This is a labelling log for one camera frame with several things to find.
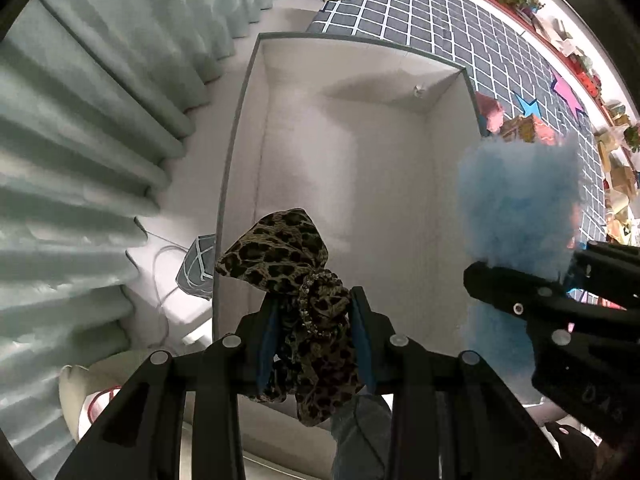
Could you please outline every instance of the curtain fold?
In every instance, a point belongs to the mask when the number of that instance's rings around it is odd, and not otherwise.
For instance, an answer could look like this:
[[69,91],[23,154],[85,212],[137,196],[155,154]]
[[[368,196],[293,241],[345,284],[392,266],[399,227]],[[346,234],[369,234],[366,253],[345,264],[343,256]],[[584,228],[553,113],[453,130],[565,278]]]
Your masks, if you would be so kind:
[[272,0],[31,0],[0,43],[0,428],[38,479],[74,443],[58,375],[123,351],[136,216],[233,38]]

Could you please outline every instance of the screw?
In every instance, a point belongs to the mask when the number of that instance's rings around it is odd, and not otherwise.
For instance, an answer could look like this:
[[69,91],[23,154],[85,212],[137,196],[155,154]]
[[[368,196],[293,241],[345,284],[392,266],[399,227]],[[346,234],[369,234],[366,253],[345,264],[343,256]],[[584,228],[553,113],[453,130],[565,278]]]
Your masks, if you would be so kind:
[[475,366],[480,362],[480,356],[471,350],[462,353],[462,360],[469,366]]
[[409,344],[409,338],[404,334],[393,334],[389,338],[389,342],[393,346],[407,346]]
[[558,346],[567,346],[571,342],[571,334],[562,329],[554,330],[551,334],[551,341]]
[[161,365],[165,363],[168,358],[169,358],[169,354],[167,352],[162,352],[162,351],[153,352],[151,354],[151,364]]
[[231,334],[226,336],[223,340],[222,340],[222,346],[225,346],[226,348],[235,348],[237,347],[240,343],[242,342],[242,339],[240,339],[237,335],[235,334]]

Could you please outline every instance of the leopard print bow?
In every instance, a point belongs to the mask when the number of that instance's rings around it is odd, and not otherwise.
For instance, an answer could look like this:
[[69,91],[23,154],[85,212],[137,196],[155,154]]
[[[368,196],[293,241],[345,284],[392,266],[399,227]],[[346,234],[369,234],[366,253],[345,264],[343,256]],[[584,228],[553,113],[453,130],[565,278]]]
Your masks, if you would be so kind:
[[216,263],[216,271],[283,294],[280,340],[267,388],[256,400],[296,397],[298,419],[315,426],[361,389],[351,340],[349,291],[324,268],[327,248],[303,209],[262,218]]

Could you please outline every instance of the pink object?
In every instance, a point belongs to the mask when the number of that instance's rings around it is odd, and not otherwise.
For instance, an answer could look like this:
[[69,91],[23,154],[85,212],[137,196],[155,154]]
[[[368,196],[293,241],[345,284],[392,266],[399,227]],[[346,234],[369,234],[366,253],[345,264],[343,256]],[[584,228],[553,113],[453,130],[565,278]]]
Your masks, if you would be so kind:
[[576,98],[574,91],[571,90],[569,83],[565,81],[555,70],[551,69],[551,72],[556,78],[551,85],[551,89],[566,101],[571,113],[574,115],[574,118],[577,119],[578,112],[584,113],[584,108],[582,108],[582,105],[578,102],[578,99]]
[[486,119],[486,129],[492,134],[499,132],[504,123],[504,108],[492,97],[476,92],[476,102],[480,114]]

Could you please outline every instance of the blue plush fabric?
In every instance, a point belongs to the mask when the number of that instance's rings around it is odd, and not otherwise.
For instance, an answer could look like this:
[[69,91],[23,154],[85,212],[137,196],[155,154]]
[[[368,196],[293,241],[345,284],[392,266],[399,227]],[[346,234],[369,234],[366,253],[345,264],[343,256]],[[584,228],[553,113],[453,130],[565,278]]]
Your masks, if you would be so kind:
[[[484,140],[460,163],[458,197],[467,250],[475,260],[548,280],[567,272],[580,202],[577,146]],[[525,323],[473,304],[462,327],[477,351],[520,398],[538,402],[530,377],[533,350]]]

